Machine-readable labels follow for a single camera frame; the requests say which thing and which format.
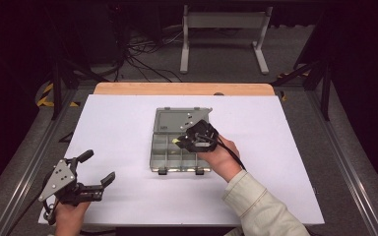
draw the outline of floor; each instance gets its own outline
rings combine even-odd
[[[263,45],[270,69],[267,76],[260,73],[251,48],[251,41],[257,37],[252,30],[192,31],[189,72],[185,75],[178,73],[180,35],[156,52],[136,54],[135,58],[173,82],[269,83],[280,73],[292,71],[312,30],[312,27],[268,30]],[[94,68],[95,72],[102,70],[106,68]],[[159,74],[137,69],[127,62],[117,75],[107,78],[111,81],[166,82]],[[310,229],[320,235],[378,235],[378,176],[352,131],[334,86],[329,110],[331,121],[326,122],[318,110],[320,88],[304,91],[300,82],[298,79],[275,90],[279,96],[281,91],[285,94],[281,104],[326,221]],[[46,86],[37,92],[37,97],[41,97]],[[94,88],[94,81],[83,79],[77,90],[65,90],[66,105],[56,120],[51,120],[52,107],[40,107],[29,133],[0,177],[0,235],[5,234],[14,222],[12,220],[31,201],[31,208],[11,235],[54,232],[52,226],[37,223],[42,205],[34,197],[46,172],[64,156],[68,143],[60,140],[74,132],[87,96]],[[80,105],[69,106],[71,101]],[[112,228],[87,226],[86,229]],[[122,232],[122,235],[145,234],[137,229],[123,229]]]

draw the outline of black cable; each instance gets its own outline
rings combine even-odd
[[[146,64],[142,63],[142,62],[139,61],[137,58],[135,58],[134,56],[131,56],[131,55],[130,55],[130,59],[131,59],[131,60],[134,59],[134,60],[138,61],[139,63],[141,63],[142,65],[146,66],[147,68],[145,68],[145,67],[139,67],[139,66],[137,66],[137,65],[134,64],[134,61],[132,61],[133,64],[130,64],[130,65],[133,66],[133,67],[140,68],[140,69],[144,69],[144,70],[151,70],[151,71],[154,71],[155,73],[157,73],[158,75],[159,75],[159,73],[158,73],[157,71],[168,72],[168,73],[172,74],[177,80],[179,80],[179,82],[182,82],[182,80],[181,80],[181,79],[180,79],[180,78],[179,78],[174,72],[172,72],[172,71],[164,70],[164,69],[153,69],[153,68],[147,66]],[[163,76],[163,75],[160,75],[160,76],[163,77],[163,78],[165,78],[165,79],[167,79],[168,81],[171,82],[171,80],[168,79],[167,77],[165,77],[165,76]]]
[[[119,75],[119,68],[115,71],[115,78],[113,79],[114,82],[118,82],[118,75]]]
[[[171,81],[168,77],[162,75],[162,74],[159,73],[157,70],[155,70],[155,69],[153,69],[152,67],[146,65],[145,63],[143,63],[142,61],[140,61],[140,60],[137,59],[136,57],[133,57],[133,56],[131,56],[131,57],[132,57],[134,60],[136,60],[137,62],[139,62],[140,64],[142,64],[143,66],[145,66],[147,69],[153,71],[154,73],[158,74],[160,77],[162,77],[162,78],[164,78],[165,80],[167,80],[167,81],[169,81],[169,82],[172,83],[172,81]]]
[[[146,42],[141,41],[141,42],[129,43],[128,48],[133,50],[133,51],[138,52],[138,54],[136,54],[136,55],[140,55],[141,53],[148,53],[148,54],[155,53],[159,49],[161,49],[162,47],[164,47],[164,46],[172,43],[173,41],[175,41],[176,38],[182,33],[183,33],[183,31],[181,31],[180,33],[178,33],[177,35],[172,37],[171,40],[169,40],[167,42],[162,42],[162,45],[157,45],[157,44],[153,43],[152,41],[146,41]]]
[[[144,79],[146,79],[148,82],[150,82],[150,80],[146,77],[146,75],[140,70],[140,68],[138,67],[138,66],[136,66],[135,64],[134,64],[134,62],[132,62],[132,57],[130,57],[130,58],[125,58],[125,60],[127,61],[127,63],[130,65],[130,66],[132,66],[132,67],[135,67],[142,75],[143,75],[143,77],[144,77]]]
[[[226,149],[226,151],[228,151],[228,153],[241,166],[241,168],[243,168],[245,171],[247,171],[247,169],[245,168],[244,164],[241,162],[241,159],[237,156],[237,154],[235,154],[234,151],[232,151],[229,147],[227,147],[220,138],[219,138],[220,142],[218,142],[218,141],[213,140],[213,139],[211,139],[210,137],[207,137],[207,136],[198,135],[198,137],[202,138],[204,140],[210,141],[210,142],[217,143],[217,145]]]

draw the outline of yellow tape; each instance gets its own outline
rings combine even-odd
[[[48,86],[44,89],[44,92],[42,93],[41,98],[36,103],[37,106],[54,106],[54,102],[46,101],[52,89],[53,89],[53,83],[49,83]],[[79,101],[72,101],[70,103],[70,106],[78,107],[80,105],[81,105],[81,102]]]
[[[281,97],[282,97],[282,101],[287,101],[287,96],[282,90],[281,90]]]

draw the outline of white surface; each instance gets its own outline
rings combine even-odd
[[[79,164],[78,179],[99,184],[111,171],[116,179],[102,202],[92,203],[85,223],[99,225],[238,225],[221,200],[226,183],[215,172],[204,176],[150,169],[158,107],[213,107],[210,122],[235,141],[247,170],[286,203],[305,224],[324,223],[284,112],[276,96],[90,95],[66,158],[87,149],[94,156]]]

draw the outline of white sleeve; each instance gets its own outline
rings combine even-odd
[[[223,200],[240,217],[246,236],[309,235],[286,205],[245,170],[229,181]]]

